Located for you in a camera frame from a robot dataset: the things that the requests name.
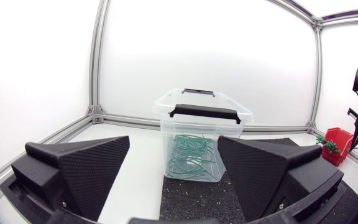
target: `plastic storage container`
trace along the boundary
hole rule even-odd
[[[239,138],[253,114],[230,97],[212,91],[174,89],[158,99],[163,171],[169,178],[218,182],[225,171],[220,135]]]
[[[327,130],[324,138],[327,141],[333,140],[333,142],[336,144],[336,147],[341,150],[341,153],[337,153],[335,151],[329,153],[328,148],[323,147],[321,156],[335,166],[339,166],[347,156],[347,149],[349,149],[352,145],[353,134],[348,133],[341,128],[330,128]]]

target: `white backdrop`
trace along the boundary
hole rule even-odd
[[[325,132],[339,127],[354,133],[355,120],[347,111],[350,107],[358,113],[358,96],[352,91],[358,69],[358,24],[325,28],[321,43],[323,79],[317,128]]]
[[[0,168],[85,115],[98,3],[0,0]]]
[[[270,1],[110,2],[100,103],[111,114],[157,118],[172,88],[224,93],[260,126],[304,126],[316,78],[310,25]]]

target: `green rope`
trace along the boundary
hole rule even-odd
[[[193,136],[189,134],[177,134],[173,138],[175,142],[172,146],[172,155],[167,162],[168,175],[178,179],[191,179],[202,173],[210,175],[214,180],[217,180],[208,170],[204,168],[205,165],[215,164],[212,152],[215,141],[206,139],[204,136]],[[180,163],[191,164],[191,169],[184,168]],[[174,167],[178,167],[179,171],[173,171]]]

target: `white table surface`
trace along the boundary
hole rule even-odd
[[[100,214],[100,223],[128,223],[132,217],[158,220],[163,184],[160,131],[96,124],[70,142],[129,136],[130,148]],[[300,146],[315,144],[310,134],[249,135],[242,139],[290,138]],[[351,159],[339,165],[343,180],[358,194],[358,165]],[[1,223],[25,223],[8,200],[0,199]]]

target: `red plastic container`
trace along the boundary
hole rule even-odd
[[[341,128],[330,128],[327,130],[324,138],[327,141],[333,140],[333,142],[336,144],[336,147],[341,150],[341,153],[337,153],[335,151],[329,153],[328,148],[323,146],[321,156],[335,166],[339,166],[347,156],[347,149],[349,149],[352,145],[353,134],[348,133]]]

